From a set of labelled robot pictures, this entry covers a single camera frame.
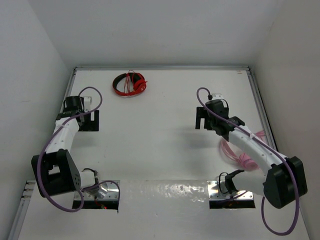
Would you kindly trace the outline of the red black headphones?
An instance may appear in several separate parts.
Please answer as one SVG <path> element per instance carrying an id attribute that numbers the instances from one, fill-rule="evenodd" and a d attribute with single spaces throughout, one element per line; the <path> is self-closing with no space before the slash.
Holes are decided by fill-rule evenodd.
<path id="1" fill-rule="evenodd" d="M 123 91 L 118 89 L 118 84 L 124 80 Z M 139 72 L 129 71 L 118 75 L 112 82 L 114 92 L 121 97 L 133 97 L 143 93 L 147 88 L 147 81 Z"/>

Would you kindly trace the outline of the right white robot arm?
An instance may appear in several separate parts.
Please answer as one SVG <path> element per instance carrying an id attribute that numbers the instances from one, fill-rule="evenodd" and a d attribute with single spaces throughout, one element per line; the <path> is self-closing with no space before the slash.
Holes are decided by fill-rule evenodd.
<path id="1" fill-rule="evenodd" d="M 210 100 L 204 106 L 196 108 L 195 128 L 215 131 L 225 141 L 235 145 L 247 154 L 262 170 L 258 179 L 249 176 L 249 172 L 238 169 L 225 176 L 223 190 L 233 194 L 247 190 L 265 197 L 269 203 L 281 209 L 308 192 L 302 161 L 294 156 L 287 157 L 277 151 L 271 151 L 262 140 L 254 135 L 237 116 L 229 117 L 229 108 L 220 99 Z"/>

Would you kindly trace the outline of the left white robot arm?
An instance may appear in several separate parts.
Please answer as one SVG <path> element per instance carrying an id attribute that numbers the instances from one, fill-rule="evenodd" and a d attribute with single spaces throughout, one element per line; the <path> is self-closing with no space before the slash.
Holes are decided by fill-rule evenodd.
<path id="1" fill-rule="evenodd" d="M 36 183 L 42 182 L 43 188 L 51 196 L 75 192 L 87 186 L 87 183 L 95 183 L 91 174 L 81 175 L 70 150 L 77 132 L 99 131 L 99 110 L 65 121 L 73 116 L 87 113 L 91 110 L 92 97 L 69 96 L 63 101 L 62 111 L 55 118 L 55 131 L 59 131 L 48 146 L 45 147 L 40 165 L 40 177 L 38 177 L 37 165 L 39 156 L 31 159 L 31 165 L 36 177 Z"/>

